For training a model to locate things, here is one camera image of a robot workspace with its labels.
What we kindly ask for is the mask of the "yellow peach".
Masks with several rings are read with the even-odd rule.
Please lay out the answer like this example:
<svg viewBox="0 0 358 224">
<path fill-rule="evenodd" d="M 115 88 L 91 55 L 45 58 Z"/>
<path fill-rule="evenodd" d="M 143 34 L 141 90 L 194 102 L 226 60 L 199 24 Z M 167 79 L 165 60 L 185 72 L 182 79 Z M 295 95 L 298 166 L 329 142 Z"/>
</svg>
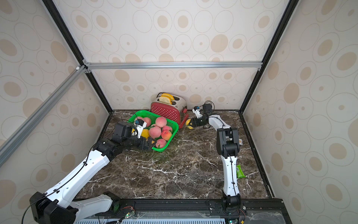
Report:
<svg viewBox="0 0 358 224">
<path fill-rule="evenodd" d="M 149 130 L 148 129 L 143 129 L 142 133 L 141 133 L 141 136 L 148 139 L 150 137 L 150 134 L 149 134 Z"/>
<path fill-rule="evenodd" d="M 192 127 L 192 123 L 191 123 L 191 119 L 188 119 L 187 121 L 186 121 L 186 127 L 187 128 L 189 128 L 189 129 L 193 129 L 193 127 Z"/>
</svg>

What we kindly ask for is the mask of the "pink peach front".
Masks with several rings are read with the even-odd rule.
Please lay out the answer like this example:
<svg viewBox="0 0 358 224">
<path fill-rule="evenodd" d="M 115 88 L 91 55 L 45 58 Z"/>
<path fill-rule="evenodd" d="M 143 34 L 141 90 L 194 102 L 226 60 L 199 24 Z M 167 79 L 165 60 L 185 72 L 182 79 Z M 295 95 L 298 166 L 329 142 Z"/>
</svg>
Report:
<svg viewBox="0 0 358 224">
<path fill-rule="evenodd" d="M 148 117 L 144 117 L 144 118 L 143 118 L 143 121 L 146 123 L 146 127 L 150 127 L 151 124 L 152 124 L 151 119 L 148 118 Z"/>
</svg>

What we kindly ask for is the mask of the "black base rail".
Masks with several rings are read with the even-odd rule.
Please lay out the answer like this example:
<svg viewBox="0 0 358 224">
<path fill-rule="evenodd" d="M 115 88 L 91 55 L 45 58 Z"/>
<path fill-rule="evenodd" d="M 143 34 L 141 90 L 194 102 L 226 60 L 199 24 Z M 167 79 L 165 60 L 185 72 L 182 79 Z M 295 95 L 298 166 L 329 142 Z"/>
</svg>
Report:
<svg viewBox="0 0 358 224">
<path fill-rule="evenodd" d="M 290 224 L 281 199 L 121 199 L 115 212 L 92 215 L 80 224 Z"/>
</svg>

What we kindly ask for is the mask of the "toast slice front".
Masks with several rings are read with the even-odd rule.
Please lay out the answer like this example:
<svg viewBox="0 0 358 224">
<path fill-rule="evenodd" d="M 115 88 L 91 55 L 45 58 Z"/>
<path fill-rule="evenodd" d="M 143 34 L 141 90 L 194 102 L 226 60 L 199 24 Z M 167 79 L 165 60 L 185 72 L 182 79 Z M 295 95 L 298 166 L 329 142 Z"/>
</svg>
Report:
<svg viewBox="0 0 358 224">
<path fill-rule="evenodd" d="M 169 104 L 169 105 L 172 104 L 172 99 L 170 97 L 168 97 L 168 96 L 160 96 L 158 98 L 158 101 L 161 102 L 161 103 Z"/>
</svg>

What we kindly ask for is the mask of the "black corner frame post right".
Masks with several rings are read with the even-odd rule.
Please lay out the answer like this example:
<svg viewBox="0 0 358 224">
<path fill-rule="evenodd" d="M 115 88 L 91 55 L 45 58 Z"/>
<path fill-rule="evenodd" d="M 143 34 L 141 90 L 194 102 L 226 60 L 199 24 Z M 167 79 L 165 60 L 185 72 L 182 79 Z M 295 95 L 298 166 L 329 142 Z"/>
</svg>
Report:
<svg viewBox="0 0 358 224">
<path fill-rule="evenodd" d="M 283 33 L 284 33 L 284 31 L 285 31 L 285 29 L 286 29 L 286 27 L 287 27 L 292 15 L 293 15 L 293 13 L 294 13 L 298 3 L 299 3 L 299 0 L 290 0 L 288 2 L 288 5 L 287 5 L 285 11 L 282 14 L 282 17 L 281 17 L 281 19 L 279 21 L 279 24 L 278 24 L 278 26 L 277 26 L 277 28 L 275 30 L 275 33 L 274 33 L 274 35 L 273 35 L 273 37 L 272 37 L 272 39 L 271 39 L 271 41 L 270 41 L 270 43 L 268 45 L 266 53 L 265 53 L 265 55 L 263 57 L 262 66 L 260 67 L 260 69 L 255 74 L 254 80 L 253 80 L 253 82 L 252 82 L 252 84 L 251 84 L 251 86 L 250 86 L 250 88 L 248 90 L 248 93 L 245 96 L 245 99 L 244 99 L 244 101 L 242 103 L 242 106 L 240 107 L 240 110 L 239 110 L 240 114 L 243 114 L 245 109 L 247 108 L 247 106 L 248 106 L 248 104 L 249 104 L 249 102 L 250 102 L 250 100 L 251 100 L 251 98 L 252 98 L 252 96 L 254 94 L 254 91 L 255 91 L 256 87 L 258 86 L 259 81 L 260 81 L 260 79 L 261 79 L 266 67 L 269 64 L 270 59 L 272 58 L 272 55 L 273 55 L 273 53 L 274 53 L 274 51 L 275 51 L 275 49 L 276 49 L 281 37 L 282 37 L 282 35 L 283 35 Z"/>
</svg>

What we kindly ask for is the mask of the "red polka dot toaster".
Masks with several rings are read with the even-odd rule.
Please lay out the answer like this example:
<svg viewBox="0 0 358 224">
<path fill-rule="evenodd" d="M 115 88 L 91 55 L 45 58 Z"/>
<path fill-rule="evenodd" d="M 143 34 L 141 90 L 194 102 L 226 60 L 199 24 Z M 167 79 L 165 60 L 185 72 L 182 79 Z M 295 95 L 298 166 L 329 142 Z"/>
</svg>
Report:
<svg viewBox="0 0 358 224">
<path fill-rule="evenodd" d="M 161 103 L 158 101 L 158 98 L 162 93 L 165 92 L 158 93 L 155 100 L 151 103 L 151 112 L 177 122 L 179 128 L 182 128 L 189 117 L 186 100 L 180 96 L 173 95 L 175 100 L 172 101 L 171 105 Z"/>
</svg>

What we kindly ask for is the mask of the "aluminium rail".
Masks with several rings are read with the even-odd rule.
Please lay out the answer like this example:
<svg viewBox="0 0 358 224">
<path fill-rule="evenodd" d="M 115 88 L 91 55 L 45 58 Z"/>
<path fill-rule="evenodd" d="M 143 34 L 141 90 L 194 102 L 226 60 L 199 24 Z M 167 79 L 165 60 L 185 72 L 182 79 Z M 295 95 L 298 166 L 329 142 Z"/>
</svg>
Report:
<svg viewBox="0 0 358 224">
<path fill-rule="evenodd" d="M 3 165 L 16 149 L 24 142 L 29 134 L 37 127 L 42 119 L 59 102 L 68 89 L 76 82 L 86 70 L 82 65 L 68 76 L 65 81 L 25 120 L 25 122 L 7 139 L 1 147 L 1 165 Z"/>
<path fill-rule="evenodd" d="M 260 61 L 241 62 L 147 62 L 147 63 L 87 63 L 90 70 L 99 69 L 209 69 L 261 68 Z"/>
</svg>

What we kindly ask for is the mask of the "green plastic basket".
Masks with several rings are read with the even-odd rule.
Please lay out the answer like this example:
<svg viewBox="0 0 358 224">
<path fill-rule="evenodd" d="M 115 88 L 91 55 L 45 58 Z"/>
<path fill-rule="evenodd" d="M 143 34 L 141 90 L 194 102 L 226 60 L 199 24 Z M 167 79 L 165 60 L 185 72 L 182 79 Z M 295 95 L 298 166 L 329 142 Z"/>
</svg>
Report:
<svg viewBox="0 0 358 224">
<path fill-rule="evenodd" d="M 142 117 L 142 118 L 150 118 L 151 121 L 152 121 L 152 124 L 155 123 L 156 119 L 159 117 L 159 115 L 157 114 L 154 114 L 152 112 L 149 112 L 147 110 L 139 110 L 137 112 L 135 112 L 130 118 L 129 118 L 129 122 L 130 123 L 133 123 L 137 118 L 139 117 Z M 174 136 L 176 135 L 176 133 L 178 132 L 179 130 L 179 125 L 177 122 L 175 121 L 172 121 L 170 119 L 167 119 L 167 125 L 169 127 L 172 128 L 172 136 L 169 140 L 167 140 L 167 144 L 162 147 L 162 148 L 156 148 L 156 147 L 153 147 L 152 149 L 157 151 L 157 152 L 164 152 L 168 146 L 170 145 L 171 141 L 173 140 Z"/>
</svg>

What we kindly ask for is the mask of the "toast slice back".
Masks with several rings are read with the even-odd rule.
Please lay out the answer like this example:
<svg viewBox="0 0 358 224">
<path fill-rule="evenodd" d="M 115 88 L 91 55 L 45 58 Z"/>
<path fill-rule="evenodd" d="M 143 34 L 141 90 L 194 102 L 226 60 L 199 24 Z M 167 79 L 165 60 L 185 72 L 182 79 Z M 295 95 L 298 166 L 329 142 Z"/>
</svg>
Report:
<svg viewBox="0 0 358 224">
<path fill-rule="evenodd" d="M 167 97 L 169 98 L 171 101 L 175 100 L 174 96 L 169 94 L 169 93 L 162 93 L 161 97 Z"/>
</svg>

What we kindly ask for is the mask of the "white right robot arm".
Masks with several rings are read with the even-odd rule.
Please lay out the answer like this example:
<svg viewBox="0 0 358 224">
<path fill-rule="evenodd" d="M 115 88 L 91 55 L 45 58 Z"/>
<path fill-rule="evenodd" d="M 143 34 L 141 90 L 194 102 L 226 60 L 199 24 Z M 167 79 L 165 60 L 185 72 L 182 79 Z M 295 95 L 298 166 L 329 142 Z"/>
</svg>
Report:
<svg viewBox="0 0 358 224">
<path fill-rule="evenodd" d="M 236 172 L 237 156 L 240 152 L 238 129 L 231 127 L 220 115 L 214 113 L 211 101 L 206 101 L 201 106 L 195 106 L 192 112 L 196 117 L 186 121 L 188 128 L 210 125 L 216 131 L 216 150 L 221 157 L 224 173 L 222 206 L 224 209 L 239 208 L 241 195 Z"/>
</svg>

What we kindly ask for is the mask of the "aluminium rail back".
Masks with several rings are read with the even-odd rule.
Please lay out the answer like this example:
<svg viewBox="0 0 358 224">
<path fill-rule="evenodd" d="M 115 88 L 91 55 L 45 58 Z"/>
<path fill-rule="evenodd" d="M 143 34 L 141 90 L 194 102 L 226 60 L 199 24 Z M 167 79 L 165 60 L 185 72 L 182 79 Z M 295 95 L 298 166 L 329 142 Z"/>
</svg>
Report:
<svg viewBox="0 0 358 224">
<path fill-rule="evenodd" d="M 260 61 L 241 62 L 147 62 L 147 63 L 87 63 L 90 70 L 99 69 L 209 69 L 261 68 Z"/>
</svg>

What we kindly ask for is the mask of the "aluminium rail left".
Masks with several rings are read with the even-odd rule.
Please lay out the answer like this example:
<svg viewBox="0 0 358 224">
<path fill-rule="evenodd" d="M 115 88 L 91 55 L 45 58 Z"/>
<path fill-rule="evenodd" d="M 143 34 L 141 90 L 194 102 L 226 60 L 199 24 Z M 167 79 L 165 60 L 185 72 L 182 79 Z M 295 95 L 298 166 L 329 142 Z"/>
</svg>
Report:
<svg viewBox="0 0 358 224">
<path fill-rule="evenodd" d="M 76 82 L 86 70 L 82 65 L 68 76 L 65 81 L 25 120 L 25 122 L 7 139 L 1 147 L 1 165 L 3 165 L 16 149 L 24 142 L 29 134 L 37 127 L 42 119 L 59 102 L 68 89 Z"/>
</svg>

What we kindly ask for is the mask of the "red orange peach with leaf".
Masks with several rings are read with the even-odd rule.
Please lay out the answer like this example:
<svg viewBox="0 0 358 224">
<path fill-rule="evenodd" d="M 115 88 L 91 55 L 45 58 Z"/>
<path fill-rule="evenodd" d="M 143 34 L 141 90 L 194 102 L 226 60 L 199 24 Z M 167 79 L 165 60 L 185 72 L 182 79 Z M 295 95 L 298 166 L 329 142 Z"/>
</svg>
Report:
<svg viewBox="0 0 358 224">
<path fill-rule="evenodd" d="M 172 136 L 172 133 L 170 130 L 164 130 L 161 133 L 161 138 L 164 139 L 165 141 L 169 141 L 171 136 Z"/>
</svg>

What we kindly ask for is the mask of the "toast slice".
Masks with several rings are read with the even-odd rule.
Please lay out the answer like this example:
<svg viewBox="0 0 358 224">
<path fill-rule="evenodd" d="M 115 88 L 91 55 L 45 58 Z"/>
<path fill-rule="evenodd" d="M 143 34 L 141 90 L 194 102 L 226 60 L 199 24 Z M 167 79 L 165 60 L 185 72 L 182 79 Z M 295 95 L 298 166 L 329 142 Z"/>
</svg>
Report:
<svg viewBox="0 0 358 224">
<path fill-rule="evenodd" d="M 175 100 L 174 96 L 169 94 L 169 93 L 162 93 L 161 97 L 167 97 L 169 98 L 171 101 Z"/>
<path fill-rule="evenodd" d="M 168 97 L 168 96 L 160 96 L 158 98 L 158 101 L 161 102 L 161 103 L 169 104 L 169 105 L 172 104 L 172 99 L 170 97 Z"/>
</svg>

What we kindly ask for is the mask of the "black corner frame post left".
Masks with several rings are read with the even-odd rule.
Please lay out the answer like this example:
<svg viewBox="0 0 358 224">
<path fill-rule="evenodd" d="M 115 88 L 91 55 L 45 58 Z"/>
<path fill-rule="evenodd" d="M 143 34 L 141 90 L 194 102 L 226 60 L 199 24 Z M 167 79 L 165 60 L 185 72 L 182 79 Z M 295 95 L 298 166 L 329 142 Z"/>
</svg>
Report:
<svg viewBox="0 0 358 224">
<path fill-rule="evenodd" d="M 87 69 L 88 67 L 84 63 L 84 56 L 79 49 L 77 43 L 75 42 L 75 39 L 73 38 L 72 34 L 70 33 L 67 25 L 65 24 L 64 20 L 62 19 L 62 16 L 60 15 L 55 3 L 53 1 L 48 0 L 42 0 L 42 3 L 44 4 L 45 8 L 49 12 L 50 16 L 52 17 L 53 21 L 55 22 L 55 25 L 59 29 L 62 37 L 66 41 L 67 45 L 70 48 L 71 53 L 74 55 L 76 60 L 79 62 L 79 64 L 82 66 L 84 65 Z M 93 89 L 95 90 L 96 94 L 98 95 L 99 99 L 101 100 L 102 104 L 104 105 L 105 109 L 109 114 L 113 112 L 112 107 L 110 106 L 107 98 L 105 97 L 102 89 L 100 88 L 97 80 L 95 79 L 93 73 L 91 71 L 88 71 L 86 73 L 86 76 L 92 85 Z"/>
</svg>

